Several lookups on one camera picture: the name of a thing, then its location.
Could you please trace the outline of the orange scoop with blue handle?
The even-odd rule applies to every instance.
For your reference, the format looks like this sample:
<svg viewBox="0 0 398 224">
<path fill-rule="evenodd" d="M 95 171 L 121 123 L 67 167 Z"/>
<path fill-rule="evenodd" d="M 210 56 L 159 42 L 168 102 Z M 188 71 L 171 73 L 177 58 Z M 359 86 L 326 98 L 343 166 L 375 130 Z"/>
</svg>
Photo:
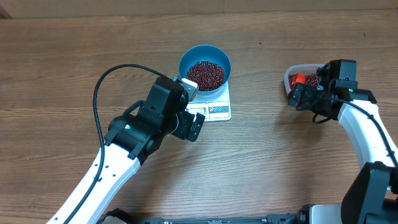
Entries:
<svg viewBox="0 0 398 224">
<path fill-rule="evenodd" d="M 295 86 L 296 84 L 298 84 L 298 83 L 305 84 L 305 82 L 306 82 L 306 77 L 305 77 L 305 75 L 302 74 L 302 73 L 296 73 L 296 74 L 292 77 L 292 81 L 291 81 L 290 87 L 291 87 L 291 89 L 293 90 L 293 89 L 294 89 L 294 86 Z"/>
</svg>

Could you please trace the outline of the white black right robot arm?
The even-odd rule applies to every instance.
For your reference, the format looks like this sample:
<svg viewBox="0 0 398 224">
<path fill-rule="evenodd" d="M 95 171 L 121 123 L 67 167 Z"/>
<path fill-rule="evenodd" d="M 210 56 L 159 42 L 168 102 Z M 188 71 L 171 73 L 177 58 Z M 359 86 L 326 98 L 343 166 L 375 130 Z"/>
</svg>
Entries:
<svg viewBox="0 0 398 224">
<path fill-rule="evenodd" d="M 379 115 L 370 90 L 360 89 L 357 63 L 338 59 L 326 64 L 290 67 L 284 75 L 289 105 L 297 111 L 336 120 L 346 131 L 360 172 L 341 203 L 308 204 L 297 215 L 279 215 L 278 223 L 397 223 L 397 146 Z"/>
</svg>

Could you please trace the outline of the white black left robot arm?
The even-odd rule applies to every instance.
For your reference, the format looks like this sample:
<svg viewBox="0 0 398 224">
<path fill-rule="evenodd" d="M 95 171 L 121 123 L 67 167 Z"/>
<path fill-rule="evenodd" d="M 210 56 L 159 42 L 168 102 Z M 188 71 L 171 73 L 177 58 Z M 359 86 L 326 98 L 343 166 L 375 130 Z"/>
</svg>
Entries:
<svg viewBox="0 0 398 224">
<path fill-rule="evenodd" d="M 96 223 L 166 135 L 196 141 L 205 117 L 186 108 L 197 91 L 198 85 L 186 78 L 157 78 L 145 101 L 134 103 L 109 124 L 104 149 L 49 222 Z"/>
</svg>

